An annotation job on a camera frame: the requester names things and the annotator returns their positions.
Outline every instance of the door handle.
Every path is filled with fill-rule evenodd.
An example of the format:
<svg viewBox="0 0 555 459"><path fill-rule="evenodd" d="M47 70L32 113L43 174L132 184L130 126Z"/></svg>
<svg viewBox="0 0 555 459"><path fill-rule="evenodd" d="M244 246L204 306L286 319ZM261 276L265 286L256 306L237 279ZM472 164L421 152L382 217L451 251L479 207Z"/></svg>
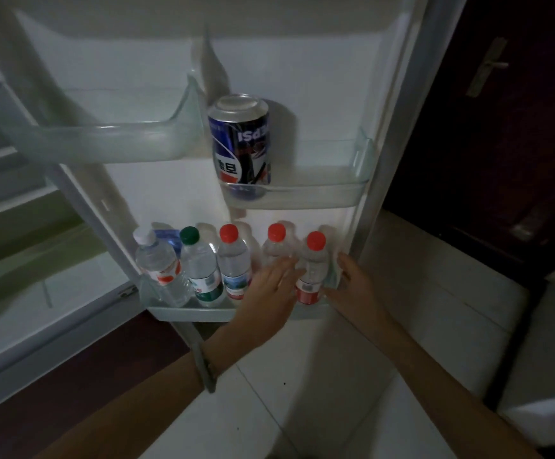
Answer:
<svg viewBox="0 0 555 459"><path fill-rule="evenodd" d="M503 54L505 46L507 46L506 38L496 37L492 40L488 51L486 51L484 59L477 68L475 76L472 78L469 88L466 90L467 97L477 98L479 96L481 90L486 84L486 81L488 80L488 77L490 77L490 74L494 69L507 69L509 67L509 63L498 60L501 54Z"/></svg>

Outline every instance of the person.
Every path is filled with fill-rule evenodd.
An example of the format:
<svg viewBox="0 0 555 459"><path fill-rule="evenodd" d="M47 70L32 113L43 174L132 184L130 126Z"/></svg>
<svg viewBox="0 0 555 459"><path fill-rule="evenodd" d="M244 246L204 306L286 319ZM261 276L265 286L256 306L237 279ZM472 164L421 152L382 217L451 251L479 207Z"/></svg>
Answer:
<svg viewBox="0 0 555 459"><path fill-rule="evenodd" d="M325 289L328 300L392 361L457 457L541 457L390 316L376 299L372 280L352 257L340 253L338 263L345 285ZM233 319L202 344L215 377L287 322L296 302L295 283L304 273L295 270L295 265L295 259L281 258L260 270ZM137 458L203 390L194 355L183 355L86 418L36 457Z"/></svg>

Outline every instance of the white bottle cap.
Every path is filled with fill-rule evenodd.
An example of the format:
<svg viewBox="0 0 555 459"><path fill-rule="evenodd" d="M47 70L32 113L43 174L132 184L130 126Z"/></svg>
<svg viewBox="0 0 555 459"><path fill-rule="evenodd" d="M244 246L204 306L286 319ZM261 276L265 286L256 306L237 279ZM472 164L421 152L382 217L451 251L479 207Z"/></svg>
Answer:
<svg viewBox="0 0 555 459"><path fill-rule="evenodd" d="M137 227L133 232L133 238L140 245L152 245L156 241L156 234L150 225Z"/></svg>

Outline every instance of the gray bracelet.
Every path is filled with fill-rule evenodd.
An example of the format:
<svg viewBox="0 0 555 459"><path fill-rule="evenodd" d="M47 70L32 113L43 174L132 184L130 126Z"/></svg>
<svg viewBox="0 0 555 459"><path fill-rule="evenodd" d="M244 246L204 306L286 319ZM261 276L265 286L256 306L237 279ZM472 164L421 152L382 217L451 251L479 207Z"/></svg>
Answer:
<svg viewBox="0 0 555 459"><path fill-rule="evenodd" d="M199 343L194 343L192 345L192 355L195 358L195 364L197 365L197 370L199 371L205 389L210 393L215 392L215 378L209 370L209 362L205 359Z"/></svg>

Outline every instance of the brown door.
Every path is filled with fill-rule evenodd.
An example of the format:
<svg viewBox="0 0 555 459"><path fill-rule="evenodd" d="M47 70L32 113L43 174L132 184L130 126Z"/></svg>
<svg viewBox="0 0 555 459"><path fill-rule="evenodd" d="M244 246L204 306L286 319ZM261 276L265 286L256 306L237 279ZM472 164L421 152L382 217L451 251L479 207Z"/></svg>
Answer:
<svg viewBox="0 0 555 459"><path fill-rule="evenodd" d="M385 206L517 279L555 269L555 0L469 0Z"/></svg>

